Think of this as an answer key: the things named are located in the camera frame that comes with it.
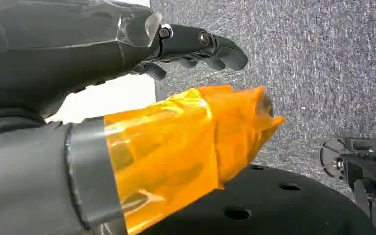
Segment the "robotic arm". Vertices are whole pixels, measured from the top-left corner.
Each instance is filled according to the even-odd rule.
[[[129,73],[163,79],[157,61],[246,66],[229,39],[160,20],[146,7],[108,0],[0,1],[0,234],[77,234],[112,220],[123,221],[123,234],[138,231],[123,218],[138,199],[119,200],[112,171],[112,119],[44,119],[88,85]],[[271,121],[245,153],[252,157],[282,122],[263,103],[263,121]]]

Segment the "screw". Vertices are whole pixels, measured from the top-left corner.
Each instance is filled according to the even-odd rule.
[[[169,38],[171,36],[171,32],[167,28],[161,28],[159,30],[159,37],[161,39]]]
[[[210,36],[205,31],[200,32],[199,39],[200,39],[200,43],[203,46],[206,46],[206,45],[208,45],[208,43],[210,43]]]
[[[341,168],[344,167],[344,160],[341,158],[338,158],[332,162],[332,166],[333,168],[340,170]]]

